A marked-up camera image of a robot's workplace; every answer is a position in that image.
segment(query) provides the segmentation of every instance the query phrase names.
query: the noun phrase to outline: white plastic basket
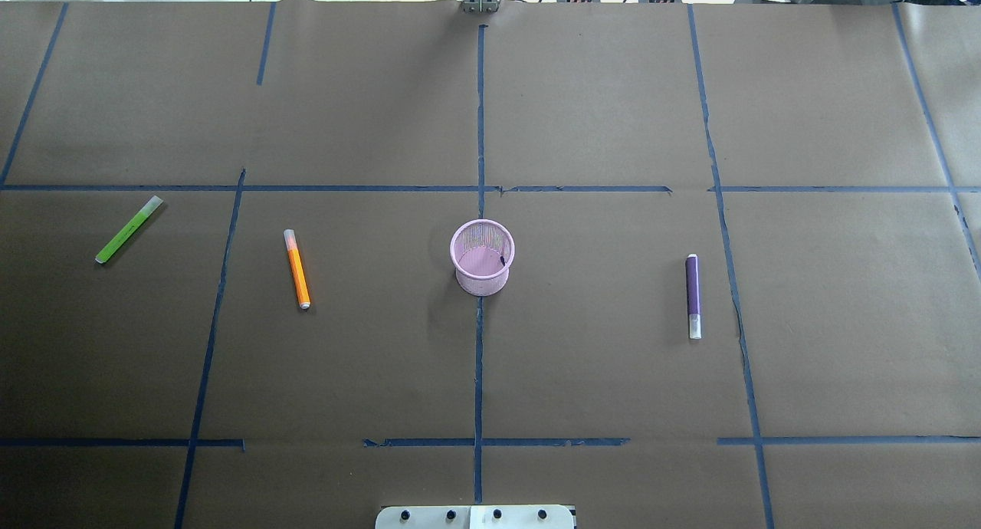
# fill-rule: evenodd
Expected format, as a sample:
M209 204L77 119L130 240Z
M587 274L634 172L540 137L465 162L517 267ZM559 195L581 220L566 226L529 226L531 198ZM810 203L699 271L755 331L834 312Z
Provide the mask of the white plastic basket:
M449 242L456 281L467 294L486 297L507 284L514 261L514 238L507 228L478 218L460 226Z

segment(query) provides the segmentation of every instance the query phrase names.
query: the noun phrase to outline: gray table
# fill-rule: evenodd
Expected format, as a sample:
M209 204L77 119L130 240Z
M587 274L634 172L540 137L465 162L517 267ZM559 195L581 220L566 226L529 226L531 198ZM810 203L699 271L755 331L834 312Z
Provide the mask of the gray table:
M970 526L979 23L0 5L0 525ZM517 243L483 300L481 214Z

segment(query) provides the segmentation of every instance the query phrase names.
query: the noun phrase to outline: purple marker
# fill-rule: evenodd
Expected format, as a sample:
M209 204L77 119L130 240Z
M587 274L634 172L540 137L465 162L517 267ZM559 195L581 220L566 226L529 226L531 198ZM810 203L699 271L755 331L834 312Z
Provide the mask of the purple marker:
M687 337L701 339L701 298L698 292L698 256L693 253L684 259L687 275Z

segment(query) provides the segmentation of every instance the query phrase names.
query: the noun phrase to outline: green marker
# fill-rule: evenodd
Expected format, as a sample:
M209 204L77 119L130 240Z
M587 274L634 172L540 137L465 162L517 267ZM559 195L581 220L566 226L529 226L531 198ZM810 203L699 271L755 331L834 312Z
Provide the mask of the green marker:
M109 240L109 243L102 248L102 251L99 251L99 254L95 256L95 262L98 264L104 264L106 261L108 261L109 257L112 257L120 247L123 247L123 243L126 243L126 240L130 239L130 236L133 235L133 233L136 232L136 230L150 218L150 215L153 215L153 212L160 207L162 202L164 202L164 200L161 200L157 196L151 197L150 201L147 201L146 205L144 205L143 208L140 209L140 211L137 212L125 226L123 226L122 231L120 231L115 238Z

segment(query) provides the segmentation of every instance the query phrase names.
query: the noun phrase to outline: mesh cup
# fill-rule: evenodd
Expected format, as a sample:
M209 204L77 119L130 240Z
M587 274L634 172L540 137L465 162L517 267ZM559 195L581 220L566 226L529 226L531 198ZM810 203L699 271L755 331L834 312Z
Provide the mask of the mesh cup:
M460 226L449 242L456 281L467 294L496 294L507 282L514 261L514 238L497 222L478 218Z

